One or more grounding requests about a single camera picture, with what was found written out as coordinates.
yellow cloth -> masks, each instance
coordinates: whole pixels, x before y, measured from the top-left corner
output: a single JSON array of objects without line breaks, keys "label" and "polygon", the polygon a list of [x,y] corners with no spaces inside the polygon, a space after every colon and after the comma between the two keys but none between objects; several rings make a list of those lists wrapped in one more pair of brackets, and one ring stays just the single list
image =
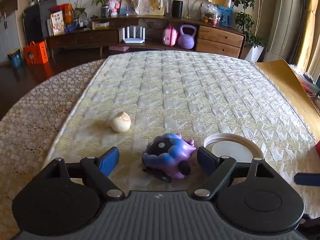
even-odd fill
[{"label": "yellow cloth", "polygon": [[319,0],[310,0],[306,11],[306,25],[296,61],[297,67],[305,72],[311,55],[313,35],[315,33],[316,11]]},{"label": "yellow cloth", "polygon": [[298,114],[302,115],[305,123],[309,125],[311,133],[319,141],[320,117],[289,65],[283,59],[273,62],[257,62],[256,64],[297,108]]}]

vase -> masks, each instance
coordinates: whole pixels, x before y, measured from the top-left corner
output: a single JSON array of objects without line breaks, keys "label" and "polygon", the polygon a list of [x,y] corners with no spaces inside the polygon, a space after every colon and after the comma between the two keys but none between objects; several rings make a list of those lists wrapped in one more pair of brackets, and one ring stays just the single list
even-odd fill
[{"label": "vase", "polygon": [[76,24],[77,27],[79,27],[79,25],[80,25],[80,20],[79,19],[74,19],[73,22]]},{"label": "vase", "polygon": [[110,17],[109,6],[102,6],[101,8],[101,18]]},{"label": "vase", "polygon": [[262,46],[257,46],[257,47],[251,47],[251,49],[249,50],[248,55],[245,57],[244,60],[248,60],[248,61],[253,61],[253,62],[257,62],[262,51],[263,51],[264,47]]}]

black speaker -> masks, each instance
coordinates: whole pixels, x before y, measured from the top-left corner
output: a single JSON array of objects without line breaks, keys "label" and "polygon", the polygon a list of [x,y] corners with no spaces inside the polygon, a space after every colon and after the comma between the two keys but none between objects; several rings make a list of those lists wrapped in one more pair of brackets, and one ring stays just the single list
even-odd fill
[{"label": "black speaker", "polygon": [[172,1],[172,9],[171,9],[171,16],[172,17],[182,17],[182,8],[183,8],[183,1]]}]

shelf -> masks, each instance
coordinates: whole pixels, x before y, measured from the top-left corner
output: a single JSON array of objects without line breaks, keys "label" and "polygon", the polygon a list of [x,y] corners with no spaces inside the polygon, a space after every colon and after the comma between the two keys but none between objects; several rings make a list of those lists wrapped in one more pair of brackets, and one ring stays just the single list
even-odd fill
[{"label": "shelf", "polygon": [[167,45],[164,45],[161,40],[146,40],[144,43],[141,43],[141,44],[121,42],[117,46],[130,47],[130,48],[145,48],[145,49],[195,51],[195,47],[193,47],[193,49],[183,49],[178,45],[178,43],[176,43],[174,46],[167,46]]},{"label": "shelf", "polygon": [[195,20],[195,19],[187,19],[187,18],[177,18],[177,17],[171,17],[171,16],[159,16],[159,15],[118,15],[118,16],[112,16],[112,17],[106,17],[106,18],[97,18],[95,20],[98,21],[116,21],[116,20],[139,20],[139,19],[153,19],[153,20],[165,20],[168,22],[173,22],[173,23],[187,23],[187,24],[193,24],[193,25],[202,25],[202,26],[207,26],[210,28],[215,28],[231,33],[235,33],[241,36],[245,36],[243,33],[239,32],[238,30],[234,28],[229,28],[221,25],[212,25],[208,23],[204,23],[201,20]]}]

plastic bag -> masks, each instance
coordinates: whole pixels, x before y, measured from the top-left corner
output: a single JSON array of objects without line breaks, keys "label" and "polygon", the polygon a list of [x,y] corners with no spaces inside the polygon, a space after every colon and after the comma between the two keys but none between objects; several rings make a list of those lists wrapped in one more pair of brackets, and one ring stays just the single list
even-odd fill
[{"label": "plastic bag", "polygon": [[204,23],[218,25],[220,22],[220,12],[216,4],[203,4],[200,8],[201,18]]},{"label": "plastic bag", "polygon": [[231,27],[232,24],[232,13],[233,8],[227,8],[221,5],[218,5],[218,10],[220,12],[220,22],[219,25]]},{"label": "plastic bag", "polygon": [[316,94],[320,91],[320,88],[313,82],[310,82],[308,79],[306,79],[304,77],[304,73],[301,70],[299,70],[295,65],[290,64],[289,66],[293,70],[303,89],[307,93]]}]

